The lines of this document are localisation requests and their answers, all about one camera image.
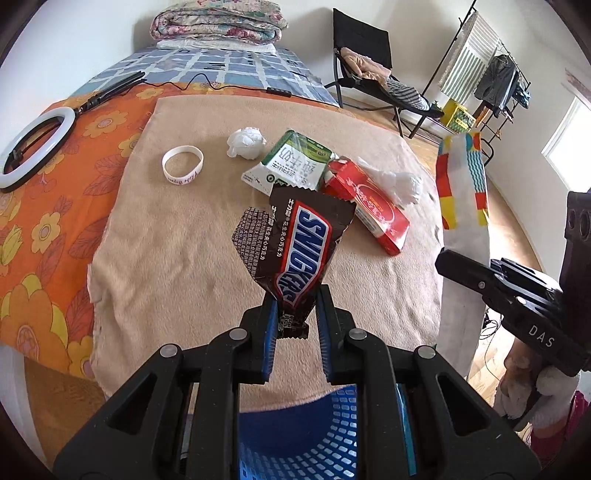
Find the folding chair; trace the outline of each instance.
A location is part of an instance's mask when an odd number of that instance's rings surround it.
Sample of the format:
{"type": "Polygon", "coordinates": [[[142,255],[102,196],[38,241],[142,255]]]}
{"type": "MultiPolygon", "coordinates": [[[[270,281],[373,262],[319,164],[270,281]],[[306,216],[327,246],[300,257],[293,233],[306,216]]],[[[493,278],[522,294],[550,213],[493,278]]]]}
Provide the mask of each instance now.
{"type": "Polygon", "coordinates": [[[363,92],[367,95],[371,95],[383,102],[388,103],[388,106],[378,108],[360,108],[355,105],[350,105],[360,110],[367,112],[375,112],[378,110],[394,109],[394,118],[398,125],[398,132],[400,136],[404,137],[404,131],[402,130],[402,122],[400,121],[400,112],[407,110],[412,113],[416,113],[421,116],[417,126],[411,131],[409,138],[414,137],[419,127],[422,125],[426,118],[437,119],[443,116],[443,112],[437,108],[431,107],[429,110],[419,110],[407,103],[396,100],[382,90],[377,80],[369,79],[357,79],[354,77],[350,67],[344,61],[340,55],[340,49],[347,47],[353,50],[355,53],[369,57],[373,61],[382,64],[384,67],[392,68],[392,54],[390,52],[390,40],[388,32],[380,30],[379,28],[372,27],[371,25],[365,24],[354,18],[345,15],[343,12],[333,9],[333,35],[335,41],[333,68],[335,73],[335,80],[325,88],[336,87],[336,94],[339,105],[345,105],[343,103],[343,96],[341,88],[354,88],[363,92]],[[340,63],[340,69],[344,77],[339,78],[339,71],[337,64],[340,63]]]}

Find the ring light stand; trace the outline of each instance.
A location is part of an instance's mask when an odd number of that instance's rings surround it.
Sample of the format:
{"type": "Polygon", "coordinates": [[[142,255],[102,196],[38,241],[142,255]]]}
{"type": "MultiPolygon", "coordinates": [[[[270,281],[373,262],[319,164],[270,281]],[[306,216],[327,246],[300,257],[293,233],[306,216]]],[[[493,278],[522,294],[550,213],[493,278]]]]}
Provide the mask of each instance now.
{"type": "Polygon", "coordinates": [[[23,128],[0,154],[0,192],[16,190],[41,170],[66,142],[81,114],[142,83],[143,77],[144,72],[135,72],[93,95],[82,106],[76,109],[65,106],[54,108],[23,128]],[[23,161],[28,140],[52,124],[59,124],[57,130],[41,148],[23,161]]]}

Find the floral quilt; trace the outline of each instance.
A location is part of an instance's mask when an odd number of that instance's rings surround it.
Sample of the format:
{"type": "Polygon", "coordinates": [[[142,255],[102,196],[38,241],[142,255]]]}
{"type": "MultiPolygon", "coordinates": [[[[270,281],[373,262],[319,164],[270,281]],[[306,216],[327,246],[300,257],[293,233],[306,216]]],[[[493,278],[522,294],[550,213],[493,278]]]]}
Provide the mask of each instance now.
{"type": "MultiPolygon", "coordinates": [[[[77,107],[90,95],[52,108],[77,107]]],[[[202,83],[184,92],[172,85],[138,85],[81,115],[45,167],[20,188],[0,194],[0,342],[46,367],[93,378],[94,309],[86,288],[87,266],[101,242],[128,158],[156,101],[170,95],[269,97],[235,88],[214,91],[202,83]]],[[[285,101],[336,110],[296,97],[285,101]]]]}
{"type": "Polygon", "coordinates": [[[193,0],[159,13],[150,28],[152,38],[193,37],[202,40],[237,38],[252,44],[281,39],[287,21],[279,5],[266,0],[193,0]]]}

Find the black jacket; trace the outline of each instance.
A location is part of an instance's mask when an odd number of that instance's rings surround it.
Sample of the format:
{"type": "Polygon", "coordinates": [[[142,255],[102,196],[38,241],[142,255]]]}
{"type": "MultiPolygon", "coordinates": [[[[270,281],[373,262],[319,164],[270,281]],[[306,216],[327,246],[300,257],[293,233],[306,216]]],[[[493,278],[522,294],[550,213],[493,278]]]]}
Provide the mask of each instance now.
{"type": "Polygon", "coordinates": [[[514,82],[517,77],[517,65],[509,55],[494,57],[476,87],[474,96],[501,111],[514,91],[514,82]]]}

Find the white wristband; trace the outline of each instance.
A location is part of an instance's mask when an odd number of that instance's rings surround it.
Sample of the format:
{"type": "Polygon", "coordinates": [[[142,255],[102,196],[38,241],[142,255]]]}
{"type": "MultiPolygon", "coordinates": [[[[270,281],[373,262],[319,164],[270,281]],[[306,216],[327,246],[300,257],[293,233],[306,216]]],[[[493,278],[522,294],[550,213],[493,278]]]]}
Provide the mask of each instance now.
{"type": "Polygon", "coordinates": [[[172,150],[167,151],[162,157],[162,171],[164,172],[164,176],[170,183],[174,183],[175,185],[185,185],[187,183],[192,182],[195,179],[195,177],[199,175],[199,172],[202,168],[203,152],[201,152],[201,150],[192,145],[181,145],[180,147],[173,148],[172,150]],[[192,153],[199,159],[199,163],[194,169],[192,169],[192,171],[187,173],[184,177],[173,177],[170,173],[166,171],[166,162],[170,160],[170,158],[174,157],[179,153],[192,153]]]}

